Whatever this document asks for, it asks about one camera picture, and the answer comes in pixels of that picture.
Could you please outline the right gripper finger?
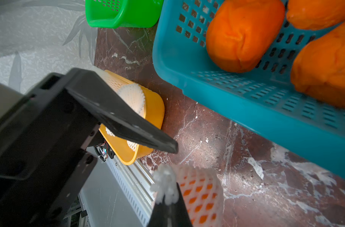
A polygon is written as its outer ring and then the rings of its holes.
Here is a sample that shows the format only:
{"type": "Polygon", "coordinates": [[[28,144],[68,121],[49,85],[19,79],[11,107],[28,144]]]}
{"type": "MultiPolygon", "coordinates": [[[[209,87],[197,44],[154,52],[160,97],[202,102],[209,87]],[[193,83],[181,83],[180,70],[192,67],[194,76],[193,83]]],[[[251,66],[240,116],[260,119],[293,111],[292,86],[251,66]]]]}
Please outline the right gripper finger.
{"type": "Polygon", "coordinates": [[[164,203],[156,204],[152,210],[152,214],[147,227],[192,227],[183,195],[179,184],[177,189],[179,199],[176,203],[166,205],[164,203]]]}

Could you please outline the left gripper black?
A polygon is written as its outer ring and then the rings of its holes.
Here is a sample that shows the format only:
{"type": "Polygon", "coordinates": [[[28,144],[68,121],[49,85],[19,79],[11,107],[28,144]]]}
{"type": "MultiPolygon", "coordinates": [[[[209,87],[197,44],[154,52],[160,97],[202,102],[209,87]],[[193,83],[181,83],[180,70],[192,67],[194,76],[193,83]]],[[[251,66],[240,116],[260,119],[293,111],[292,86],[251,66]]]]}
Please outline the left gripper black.
{"type": "Polygon", "coordinates": [[[58,227],[93,171],[93,72],[52,73],[0,119],[0,227],[58,227]]]}

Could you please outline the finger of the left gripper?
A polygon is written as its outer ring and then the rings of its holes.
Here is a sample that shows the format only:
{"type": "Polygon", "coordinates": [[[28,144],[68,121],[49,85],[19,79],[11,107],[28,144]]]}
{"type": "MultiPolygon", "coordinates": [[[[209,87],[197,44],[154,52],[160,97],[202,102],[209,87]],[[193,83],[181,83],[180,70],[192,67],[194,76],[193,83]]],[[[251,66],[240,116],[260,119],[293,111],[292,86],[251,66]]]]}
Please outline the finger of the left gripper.
{"type": "Polygon", "coordinates": [[[117,137],[178,153],[177,141],[134,112],[96,72],[73,68],[63,78],[68,93],[117,137]]]}

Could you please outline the netted orange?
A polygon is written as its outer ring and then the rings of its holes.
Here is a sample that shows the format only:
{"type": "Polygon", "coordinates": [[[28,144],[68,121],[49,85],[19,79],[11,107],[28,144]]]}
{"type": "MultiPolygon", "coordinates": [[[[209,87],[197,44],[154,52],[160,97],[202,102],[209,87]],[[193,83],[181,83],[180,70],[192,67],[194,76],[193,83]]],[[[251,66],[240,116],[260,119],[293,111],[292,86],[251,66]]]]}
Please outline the netted orange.
{"type": "Polygon", "coordinates": [[[297,29],[328,28],[345,21],[345,1],[289,1],[286,18],[297,29]]]}
{"type": "Polygon", "coordinates": [[[173,165],[176,180],[194,227],[223,225],[224,191],[212,168],[173,165]]]}

